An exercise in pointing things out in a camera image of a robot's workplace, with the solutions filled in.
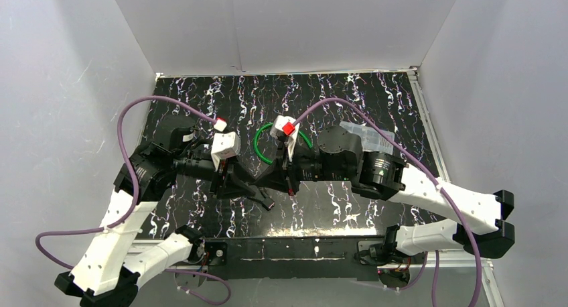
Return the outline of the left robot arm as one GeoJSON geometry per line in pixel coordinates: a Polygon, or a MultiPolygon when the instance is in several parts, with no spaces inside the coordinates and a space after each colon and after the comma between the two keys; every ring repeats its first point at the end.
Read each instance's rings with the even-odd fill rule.
{"type": "Polygon", "coordinates": [[[149,280],[171,266],[207,265],[212,252],[199,230],[184,225],[131,257],[129,250],[163,195],[184,175],[211,183],[218,199],[256,196],[253,177],[239,164],[240,139],[223,120],[212,139],[198,134],[196,120],[171,116],[153,139],[139,144],[119,171],[107,211],[80,261],[55,279],[81,306],[129,306],[149,280]]]}

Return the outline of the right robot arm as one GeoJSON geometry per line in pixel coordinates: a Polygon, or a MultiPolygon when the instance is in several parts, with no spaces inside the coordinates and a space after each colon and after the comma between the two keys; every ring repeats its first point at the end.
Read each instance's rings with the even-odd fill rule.
{"type": "Polygon", "coordinates": [[[414,227],[388,227],[382,243],[359,252],[378,265],[401,261],[424,251],[463,249],[498,259],[515,244],[515,228],[507,219],[514,195],[507,190],[474,192],[430,179],[400,157],[365,151],[360,136],[340,126],[325,128],[313,148],[279,145],[281,155],[256,179],[256,185],[294,195],[303,181],[348,181],[362,197],[418,206],[442,220],[414,227]]]}

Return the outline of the clear plastic parts box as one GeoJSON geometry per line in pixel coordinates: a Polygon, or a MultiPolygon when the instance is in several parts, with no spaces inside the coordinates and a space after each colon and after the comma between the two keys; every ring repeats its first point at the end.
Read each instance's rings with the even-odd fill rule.
{"type": "Polygon", "coordinates": [[[365,125],[359,125],[345,121],[340,122],[340,127],[343,127],[350,133],[360,136],[362,140],[362,149],[364,151],[381,151],[393,155],[394,146],[389,143],[381,134],[377,133],[375,129],[365,125]]]}

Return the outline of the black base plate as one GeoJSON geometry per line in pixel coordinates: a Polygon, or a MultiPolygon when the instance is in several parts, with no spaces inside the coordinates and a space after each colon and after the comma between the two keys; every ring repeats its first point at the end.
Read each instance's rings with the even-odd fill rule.
{"type": "Polygon", "coordinates": [[[205,270],[224,280],[376,281],[382,240],[381,236],[207,238],[205,270]]]}

